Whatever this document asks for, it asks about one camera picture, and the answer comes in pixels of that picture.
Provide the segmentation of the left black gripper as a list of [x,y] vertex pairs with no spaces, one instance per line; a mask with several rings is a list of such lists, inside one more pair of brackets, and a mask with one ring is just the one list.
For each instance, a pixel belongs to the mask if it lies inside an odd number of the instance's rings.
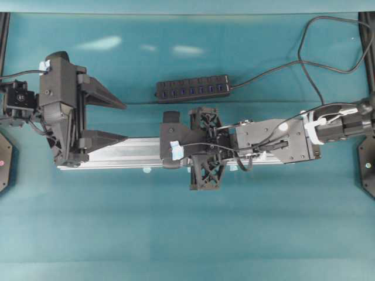
[[48,123],[37,99],[40,124],[52,150],[53,161],[82,159],[88,153],[126,141],[127,136],[104,131],[86,130],[86,105],[126,109],[127,106],[103,86],[96,78],[87,75],[84,67],[77,69],[77,108],[65,119]]

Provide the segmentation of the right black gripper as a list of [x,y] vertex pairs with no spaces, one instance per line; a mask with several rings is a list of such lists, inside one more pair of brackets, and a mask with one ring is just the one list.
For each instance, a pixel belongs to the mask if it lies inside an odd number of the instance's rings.
[[223,128],[219,111],[198,107],[191,110],[190,128],[199,134],[187,147],[191,164],[190,189],[218,190],[228,160],[235,157],[230,143],[229,129]]

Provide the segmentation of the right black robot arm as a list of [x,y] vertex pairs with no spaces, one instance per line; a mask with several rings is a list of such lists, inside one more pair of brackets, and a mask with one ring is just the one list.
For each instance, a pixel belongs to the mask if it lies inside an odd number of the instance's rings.
[[364,136],[358,148],[362,186],[374,187],[374,101],[334,102],[302,111],[287,119],[242,121],[224,126],[213,108],[190,114],[190,128],[181,136],[183,158],[190,161],[192,190],[220,187],[225,166],[236,162],[249,172],[257,159],[274,155],[281,163],[317,160],[329,142]]

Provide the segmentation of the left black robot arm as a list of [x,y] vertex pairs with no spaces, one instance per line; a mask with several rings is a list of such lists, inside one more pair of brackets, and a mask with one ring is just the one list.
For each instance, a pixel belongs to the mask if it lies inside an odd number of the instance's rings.
[[81,67],[63,74],[41,71],[40,93],[25,81],[1,83],[1,124],[28,124],[46,138],[56,166],[78,167],[89,154],[127,140],[126,136],[87,129],[86,106],[126,106]]

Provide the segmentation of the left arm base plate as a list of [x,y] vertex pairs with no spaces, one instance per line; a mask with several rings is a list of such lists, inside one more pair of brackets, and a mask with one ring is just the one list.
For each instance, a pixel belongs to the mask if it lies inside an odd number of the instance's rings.
[[16,184],[18,152],[17,147],[1,132],[1,196],[4,196]]

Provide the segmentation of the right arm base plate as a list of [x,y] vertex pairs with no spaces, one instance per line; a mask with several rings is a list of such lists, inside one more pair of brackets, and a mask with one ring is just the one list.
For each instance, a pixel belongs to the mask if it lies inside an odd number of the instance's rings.
[[374,199],[374,136],[368,136],[357,147],[359,180],[362,190]]

